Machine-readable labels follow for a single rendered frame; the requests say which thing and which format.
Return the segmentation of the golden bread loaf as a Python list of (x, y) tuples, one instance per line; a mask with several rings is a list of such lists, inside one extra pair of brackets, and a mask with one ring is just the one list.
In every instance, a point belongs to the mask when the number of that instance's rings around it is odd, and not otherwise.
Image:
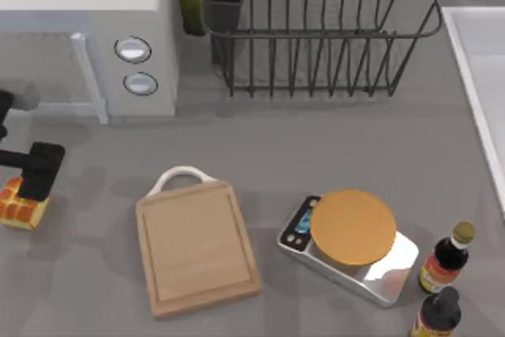
[(38, 202), (18, 197), (22, 182), (21, 177), (10, 178), (0, 190), (0, 224), (34, 230), (39, 225), (50, 198)]

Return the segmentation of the small round microwave knob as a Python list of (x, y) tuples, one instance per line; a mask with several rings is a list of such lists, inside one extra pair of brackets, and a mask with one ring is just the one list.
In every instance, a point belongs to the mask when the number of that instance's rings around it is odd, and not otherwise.
[(150, 96), (158, 89), (158, 81), (149, 73), (137, 72), (127, 75), (122, 80), (123, 87), (138, 96)]

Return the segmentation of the large round microwave knob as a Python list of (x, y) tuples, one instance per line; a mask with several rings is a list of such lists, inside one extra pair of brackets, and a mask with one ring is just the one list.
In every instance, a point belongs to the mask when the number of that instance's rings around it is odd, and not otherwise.
[(149, 43), (137, 36), (129, 36), (114, 43), (115, 54), (123, 61), (131, 64), (146, 62), (152, 55)]

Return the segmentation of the wooden cutting board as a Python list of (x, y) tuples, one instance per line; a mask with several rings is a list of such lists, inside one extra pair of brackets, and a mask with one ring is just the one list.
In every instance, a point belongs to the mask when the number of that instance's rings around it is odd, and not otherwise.
[(261, 290), (233, 187), (190, 166), (172, 167), (136, 204), (151, 312), (188, 313)]

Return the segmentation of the silver kitchen scale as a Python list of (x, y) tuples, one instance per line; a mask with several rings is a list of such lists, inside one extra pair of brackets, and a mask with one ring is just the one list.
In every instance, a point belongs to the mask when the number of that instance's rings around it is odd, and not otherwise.
[(319, 275), (382, 307), (399, 299), (419, 254), (398, 230), (391, 209), (359, 189), (307, 196), (277, 244)]

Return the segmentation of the dark bottle with olive cap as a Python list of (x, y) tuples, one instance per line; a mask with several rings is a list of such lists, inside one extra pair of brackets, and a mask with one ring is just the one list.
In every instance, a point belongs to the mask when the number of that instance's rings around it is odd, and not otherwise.
[(453, 284), (469, 259), (468, 245), (475, 234), (475, 226), (463, 221), (453, 228), (450, 236), (436, 243), (418, 275), (424, 291), (436, 294)]

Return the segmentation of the dark bottle with black cap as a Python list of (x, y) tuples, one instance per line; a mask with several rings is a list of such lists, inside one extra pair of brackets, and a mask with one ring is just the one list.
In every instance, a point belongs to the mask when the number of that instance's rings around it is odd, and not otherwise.
[(429, 295), (417, 313), (409, 337), (451, 337), (462, 318), (459, 298), (452, 286)]

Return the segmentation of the white sink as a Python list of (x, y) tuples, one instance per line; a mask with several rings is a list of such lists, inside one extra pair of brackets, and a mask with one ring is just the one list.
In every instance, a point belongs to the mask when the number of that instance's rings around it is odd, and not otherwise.
[(442, 12), (505, 219), (505, 6)]

